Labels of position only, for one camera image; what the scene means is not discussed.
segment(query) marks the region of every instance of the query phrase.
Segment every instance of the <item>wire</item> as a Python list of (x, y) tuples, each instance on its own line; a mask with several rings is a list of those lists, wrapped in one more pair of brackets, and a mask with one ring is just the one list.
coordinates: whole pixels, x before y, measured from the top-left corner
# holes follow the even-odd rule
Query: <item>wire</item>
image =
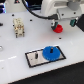
[(30, 10), (30, 8), (27, 7), (27, 5), (26, 5), (26, 3), (25, 3), (24, 0), (22, 0), (22, 3), (24, 4), (25, 8), (26, 8), (32, 15), (34, 15), (34, 16), (36, 16), (36, 17), (38, 17), (38, 18), (48, 19), (48, 20), (51, 20), (51, 19), (56, 19), (56, 20), (57, 20), (57, 19), (58, 19), (57, 14), (54, 14), (54, 15), (48, 16), (48, 17), (39, 16), (39, 15), (35, 14), (34, 12), (32, 12), (32, 11)]

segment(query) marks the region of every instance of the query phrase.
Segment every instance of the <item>white panel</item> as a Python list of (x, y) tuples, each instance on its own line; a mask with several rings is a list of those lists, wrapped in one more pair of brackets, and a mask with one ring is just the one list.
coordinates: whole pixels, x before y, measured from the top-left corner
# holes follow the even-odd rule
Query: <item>white panel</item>
[[(24, 37), (16, 38), (13, 18), (22, 18)], [(51, 21), (38, 19), (28, 12), (16, 13), (14, 17), (12, 14), (1, 14), (0, 22), (3, 23), (0, 27), (0, 46), (3, 47), (0, 51), (0, 84), (84, 61), (84, 32), (78, 27), (70, 27), (70, 21), (59, 23), (64, 29), (60, 34), (52, 31)], [(40, 50), (46, 46), (59, 46), (67, 59), (29, 68), (25, 53)]]

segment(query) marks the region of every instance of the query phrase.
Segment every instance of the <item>blue object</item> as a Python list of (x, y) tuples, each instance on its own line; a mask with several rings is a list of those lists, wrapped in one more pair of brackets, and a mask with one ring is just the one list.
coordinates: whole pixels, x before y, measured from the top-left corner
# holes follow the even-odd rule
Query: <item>blue object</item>
[(56, 47), (48, 46), (43, 49), (43, 57), (49, 61), (55, 61), (60, 57), (60, 51)]

